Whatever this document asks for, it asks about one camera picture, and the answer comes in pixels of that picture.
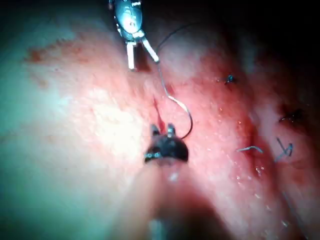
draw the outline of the robotic instrument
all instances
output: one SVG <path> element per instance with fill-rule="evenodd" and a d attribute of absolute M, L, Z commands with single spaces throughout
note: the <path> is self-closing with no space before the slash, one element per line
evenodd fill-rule
<path fill-rule="evenodd" d="M 109 0 L 109 9 L 113 10 L 113 18 L 120 36 L 124 39 L 128 57 L 128 67 L 135 70 L 135 47 L 141 43 L 155 63 L 159 57 L 151 47 L 142 30 L 143 15 L 141 0 Z"/>
<path fill-rule="evenodd" d="M 165 158 L 171 158 L 184 163 L 188 163 L 189 150 L 185 142 L 176 136 L 176 129 L 172 123 L 167 126 L 167 133 L 160 134 L 158 128 L 151 125 L 151 144 L 144 155 L 144 163 L 151 160 L 164 161 Z"/>

